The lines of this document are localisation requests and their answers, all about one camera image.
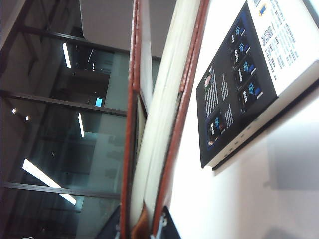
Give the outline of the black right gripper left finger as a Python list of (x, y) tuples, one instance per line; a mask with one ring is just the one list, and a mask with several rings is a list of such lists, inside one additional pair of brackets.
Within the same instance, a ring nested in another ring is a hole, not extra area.
[(120, 209), (119, 205), (111, 214), (101, 230), (96, 235), (97, 239), (118, 239), (120, 236)]

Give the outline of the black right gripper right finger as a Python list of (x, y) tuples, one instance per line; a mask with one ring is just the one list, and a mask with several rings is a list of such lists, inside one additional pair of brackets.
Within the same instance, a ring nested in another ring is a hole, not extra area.
[(181, 239), (167, 206), (164, 206), (159, 220), (159, 228), (153, 239)]

